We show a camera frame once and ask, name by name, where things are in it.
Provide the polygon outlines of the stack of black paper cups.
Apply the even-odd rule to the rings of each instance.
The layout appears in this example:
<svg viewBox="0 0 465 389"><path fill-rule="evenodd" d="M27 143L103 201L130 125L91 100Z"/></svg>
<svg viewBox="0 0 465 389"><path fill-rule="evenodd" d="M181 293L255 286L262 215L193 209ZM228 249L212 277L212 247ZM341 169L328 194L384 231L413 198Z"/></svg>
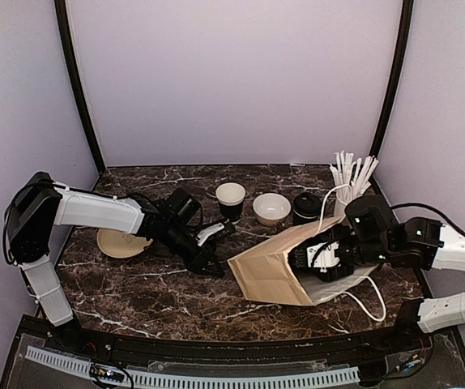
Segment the stack of black paper cups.
<svg viewBox="0 0 465 389"><path fill-rule="evenodd" d="M236 224L241 219L245 195L245 187L238 183L227 182L220 185L215 191L220 214Z"/></svg>

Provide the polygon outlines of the white cup holding straws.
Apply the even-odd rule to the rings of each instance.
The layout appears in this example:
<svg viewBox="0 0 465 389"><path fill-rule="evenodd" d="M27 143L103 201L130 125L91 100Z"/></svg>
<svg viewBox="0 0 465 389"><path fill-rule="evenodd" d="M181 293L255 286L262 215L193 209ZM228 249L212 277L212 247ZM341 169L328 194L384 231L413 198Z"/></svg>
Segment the white cup holding straws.
<svg viewBox="0 0 465 389"><path fill-rule="evenodd" d="M335 193L335 206L334 214L335 218L340 218L343 220L345 218L345 207L354 199L355 197L351 194L342 194L339 190Z"/></svg>

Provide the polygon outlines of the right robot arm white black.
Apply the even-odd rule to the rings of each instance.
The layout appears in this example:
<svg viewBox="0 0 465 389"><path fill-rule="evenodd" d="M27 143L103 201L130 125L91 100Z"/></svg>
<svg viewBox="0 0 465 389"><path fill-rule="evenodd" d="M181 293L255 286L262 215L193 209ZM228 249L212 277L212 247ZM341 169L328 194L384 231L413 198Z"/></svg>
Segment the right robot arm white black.
<svg viewBox="0 0 465 389"><path fill-rule="evenodd" d="M413 217L398 222L394 208L381 195L351 201L344 209L346 225L335 224L304 240L288 254L293 270L304 270L333 282L356 267L389 263L392 267L465 272L465 232L446 215L439 220ZM418 331L432 333L465 323L465 292L438 299L404 302L386 343L402 352Z"/></svg>

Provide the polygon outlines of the brown paper bag white handles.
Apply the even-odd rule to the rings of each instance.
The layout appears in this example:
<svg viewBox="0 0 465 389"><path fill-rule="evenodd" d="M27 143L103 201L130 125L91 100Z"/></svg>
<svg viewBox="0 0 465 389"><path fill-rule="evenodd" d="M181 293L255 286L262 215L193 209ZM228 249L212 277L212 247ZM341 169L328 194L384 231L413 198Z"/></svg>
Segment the brown paper bag white handles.
<svg viewBox="0 0 465 389"><path fill-rule="evenodd" d="M317 306L346 294L365 314L376 322L382 322L387 309L380 289L369 274L374 266L362 266L341 280L323 282L306 271L293 271L288 264L288 253L305 239L326 231L334 224L344 224L345 218L326 218L284 230L264 242L230 258L230 266L245 299L288 306ZM373 287L382 307L375 316L363 302L348 290L367 280Z"/></svg>

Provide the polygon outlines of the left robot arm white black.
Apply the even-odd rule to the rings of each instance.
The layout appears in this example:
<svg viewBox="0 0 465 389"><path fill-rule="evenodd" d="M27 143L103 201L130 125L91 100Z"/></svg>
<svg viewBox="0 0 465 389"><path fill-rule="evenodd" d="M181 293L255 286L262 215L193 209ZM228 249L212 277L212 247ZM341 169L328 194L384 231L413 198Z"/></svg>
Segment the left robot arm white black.
<svg viewBox="0 0 465 389"><path fill-rule="evenodd" d="M234 234L236 227L228 219L190 224L202 213L201 203L182 188L166 199L151 200L144 194L118 197L73 188L38 172L5 210L2 250L6 263L20 269L45 317L58 327L57 342L70 353L81 353L87 334L72 323L75 314L49 256L53 228L80 226L144 237L165 245L186 270L221 278L224 270L215 244Z"/></svg>

